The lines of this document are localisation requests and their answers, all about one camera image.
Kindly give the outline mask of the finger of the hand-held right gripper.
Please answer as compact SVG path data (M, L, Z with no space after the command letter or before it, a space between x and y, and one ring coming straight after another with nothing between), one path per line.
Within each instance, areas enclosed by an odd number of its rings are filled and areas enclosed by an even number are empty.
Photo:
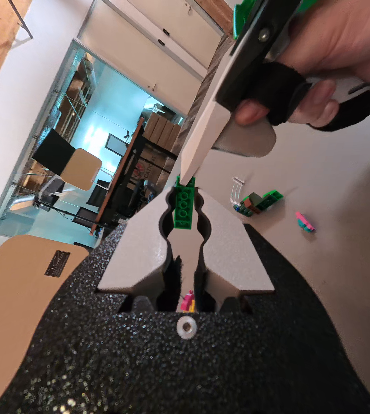
M201 111L182 148L180 185L185 186L189 183L230 120L230 111L216 101L216 94L233 62L234 58L229 53L226 53L220 61Z

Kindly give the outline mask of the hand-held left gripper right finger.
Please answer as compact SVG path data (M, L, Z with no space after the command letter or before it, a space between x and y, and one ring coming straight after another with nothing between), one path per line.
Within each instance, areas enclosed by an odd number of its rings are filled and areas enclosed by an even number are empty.
M228 298L272 293L274 285L244 224L202 189L195 193L203 237L195 271L197 311L219 311Z

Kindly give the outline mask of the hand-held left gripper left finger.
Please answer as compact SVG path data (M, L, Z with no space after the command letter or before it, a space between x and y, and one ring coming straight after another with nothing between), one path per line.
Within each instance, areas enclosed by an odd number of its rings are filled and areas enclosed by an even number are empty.
M177 261L168 240L175 199L169 187L128 221L99 292L145 296L158 311L177 310Z

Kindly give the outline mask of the green lego assembly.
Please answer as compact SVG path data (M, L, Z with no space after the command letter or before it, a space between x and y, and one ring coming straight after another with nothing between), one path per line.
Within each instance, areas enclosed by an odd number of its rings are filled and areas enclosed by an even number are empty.
M272 205L283 198L283 194L277 190L269 191L262 197L253 192L245 197L240 203L234 204L233 208L237 213L245 217L251 217L268 210Z

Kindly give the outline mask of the transparent lego piece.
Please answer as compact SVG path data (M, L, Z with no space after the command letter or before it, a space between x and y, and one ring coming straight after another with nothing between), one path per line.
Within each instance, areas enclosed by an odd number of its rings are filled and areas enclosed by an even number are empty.
M233 206L240 205L240 192L243 186L245 185L245 182L237 176L234 176L232 178L232 181L233 187L230 193L230 202Z

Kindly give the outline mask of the green lego brick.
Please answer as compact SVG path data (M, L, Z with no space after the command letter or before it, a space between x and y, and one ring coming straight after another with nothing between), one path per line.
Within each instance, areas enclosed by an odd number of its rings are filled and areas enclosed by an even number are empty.
M195 178L193 177L187 185L180 184L180 176L176 178L175 185L175 210L174 228L190 230L192 228Z

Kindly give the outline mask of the pink and yellow lego piece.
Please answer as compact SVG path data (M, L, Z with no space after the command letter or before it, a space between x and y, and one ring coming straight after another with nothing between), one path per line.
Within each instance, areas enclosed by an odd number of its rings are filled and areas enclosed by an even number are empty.
M196 312L196 301L193 290L189 290L187 294L182 299L180 305L180 311L183 313L195 313Z

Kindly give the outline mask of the pink and teal lego pieces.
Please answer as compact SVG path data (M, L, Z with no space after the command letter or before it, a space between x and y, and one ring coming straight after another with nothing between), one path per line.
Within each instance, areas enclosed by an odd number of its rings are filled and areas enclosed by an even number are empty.
M307 218L299 211L295 213L297 224L307 233L314 233L316 232L315 227L307 220Z

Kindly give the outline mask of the person's right hand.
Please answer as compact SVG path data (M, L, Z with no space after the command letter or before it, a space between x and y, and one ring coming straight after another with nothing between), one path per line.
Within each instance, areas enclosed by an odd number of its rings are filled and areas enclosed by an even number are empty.
M301 75L347 70L370 83L370 1L319 1L293 24L280 63ZM335 89L334 80L318 82L288 121L314 128L328 125L339 111L339 103L332 98ZM234 119L239 125L250 125L268 112L258 101L247 99Z

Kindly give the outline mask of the row of cardboard boxes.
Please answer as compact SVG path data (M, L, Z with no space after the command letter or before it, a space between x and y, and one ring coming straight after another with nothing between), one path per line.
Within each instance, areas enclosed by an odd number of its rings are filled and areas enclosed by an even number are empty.
M180 130L179 124L169 121L160 113L151 111L144 124L143 136L171 152Z

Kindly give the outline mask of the green plastic tray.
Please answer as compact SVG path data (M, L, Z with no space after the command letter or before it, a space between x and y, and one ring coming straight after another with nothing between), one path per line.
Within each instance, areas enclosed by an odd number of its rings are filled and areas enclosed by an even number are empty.
M238 39L240 33L243 31L249 14L257 2L256 0L244 0L240 4L235 4L233 12L233 37L235 40ZM296 13L304 13L315 3L317 3L317 0L302 0Z

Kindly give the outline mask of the printed cardboard box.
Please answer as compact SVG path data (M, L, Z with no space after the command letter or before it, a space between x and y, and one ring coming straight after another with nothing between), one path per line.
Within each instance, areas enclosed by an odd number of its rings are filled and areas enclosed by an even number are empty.
M148 184L153 185L159 194L164 189L176 160L175 154L145 139L133 178L148 181Z

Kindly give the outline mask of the wooden edged desk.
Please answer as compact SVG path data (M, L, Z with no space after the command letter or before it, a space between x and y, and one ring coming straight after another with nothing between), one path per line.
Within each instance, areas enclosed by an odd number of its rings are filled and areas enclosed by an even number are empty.
M129 163L129 161L134 156L134 150L137 147L137 144L136 144L137 137L138 137L138 134L140 132L140 129L142 128L143 122L144 122L144 118L140 117L139 121L138 121L138 124L137 124L137 127L136 127L136 129L133 133L132 138L131 138L131 141L130 141L127 149L126 149L125 155L121 159L121 161L120 161L120 163L119 163L119 165L116 169L116 172L115 172L115 174L114 174L114 176L113 176L113 178L110 182L110 187L106 192L105 199L104 199L103 203L101 204L101 206L99 208L96 220L92 224L89 235L94 235L94 232L95 232L97 226L104 226L102 224L99 224L100 219L102 218L102 216L105 212L106 206L109 203L109 200L111 199L111 196L112 196L115 188L117 187L117 185L120 184L121 178L123 178L125 176L125 170L127 168L127 165Z

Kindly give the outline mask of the tan and black chair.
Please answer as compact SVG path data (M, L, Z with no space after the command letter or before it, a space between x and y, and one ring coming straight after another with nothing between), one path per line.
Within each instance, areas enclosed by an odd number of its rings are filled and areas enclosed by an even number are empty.
M82 148L74 148L58 132L51 130L32 158L81 190L88 191L102 167L102 161Z

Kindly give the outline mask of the tan chair with plaque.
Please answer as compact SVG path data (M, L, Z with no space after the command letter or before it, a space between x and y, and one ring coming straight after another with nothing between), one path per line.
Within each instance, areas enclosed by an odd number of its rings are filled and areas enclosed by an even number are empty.
M31 235L0 246L0 396L53 296L88 254L84 247Z

